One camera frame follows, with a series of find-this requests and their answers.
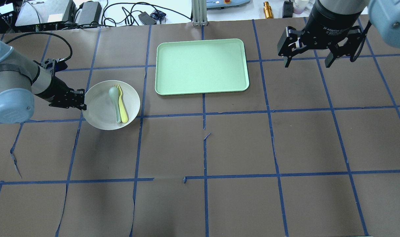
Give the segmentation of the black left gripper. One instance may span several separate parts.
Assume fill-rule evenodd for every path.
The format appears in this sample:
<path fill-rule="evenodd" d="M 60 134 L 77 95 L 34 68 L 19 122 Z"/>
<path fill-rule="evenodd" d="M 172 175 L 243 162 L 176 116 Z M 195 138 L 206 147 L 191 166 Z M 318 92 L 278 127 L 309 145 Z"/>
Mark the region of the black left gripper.
<path fill-rule="evenodd" d="M 79 89 L 74 90 L 66 85 L 61 79 L 56 76 L 51 78 L 51 82 L 48 87 L 35 95 L 48 101 L 51 107 L 58 108 L 76 108 L 79 110 L 86 111 L 87 105 L 84 101 L 74 100 L 75 96 L 84 96 L 85 90 Z"/>

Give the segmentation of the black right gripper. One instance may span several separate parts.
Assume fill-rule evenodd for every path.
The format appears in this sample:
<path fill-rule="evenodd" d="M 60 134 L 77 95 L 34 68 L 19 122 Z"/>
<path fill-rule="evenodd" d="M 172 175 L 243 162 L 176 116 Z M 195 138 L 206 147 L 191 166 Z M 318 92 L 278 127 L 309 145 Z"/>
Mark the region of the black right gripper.
<path fill-rule="evenodd" d="M 364 10 L 363 0 L 316 0 L 305 27 L 287 26 L 278 42 L 278 55 L 288 68 L 292 57 L 308 50 L 329 49 L 325 67 L 341 56 L 359 57 L 364 30 L 355 22 Z"/>

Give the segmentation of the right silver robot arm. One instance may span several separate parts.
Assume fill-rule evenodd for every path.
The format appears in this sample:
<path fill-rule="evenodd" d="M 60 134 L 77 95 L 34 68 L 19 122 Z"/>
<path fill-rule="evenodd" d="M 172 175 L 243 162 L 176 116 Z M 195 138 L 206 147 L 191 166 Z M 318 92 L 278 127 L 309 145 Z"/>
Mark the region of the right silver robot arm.
<path fill-rule="evenodd" d="M 342 56 L 354 62 L 371 26 L 387 45 L 400 48 L 400 0 L 316 0 L 302 30 L 286 27 L 278 55 L 285 67 L 308 50 L 329 49 L 327 68 Z"/>

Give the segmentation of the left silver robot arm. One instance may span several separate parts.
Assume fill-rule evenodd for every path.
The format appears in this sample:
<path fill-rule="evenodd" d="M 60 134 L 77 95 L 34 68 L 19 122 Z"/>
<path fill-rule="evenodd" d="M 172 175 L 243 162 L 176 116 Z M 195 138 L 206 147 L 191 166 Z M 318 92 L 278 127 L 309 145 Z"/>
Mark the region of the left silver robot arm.
<path fill-rule="evenodd" d="M 30 60 L 0 41 L 0 123 L 22 123 L 34 114 L 34 97 L 50 107 L 86 110 L 85 90 L 74 90 L 56 77 L 66 59 Z"/>

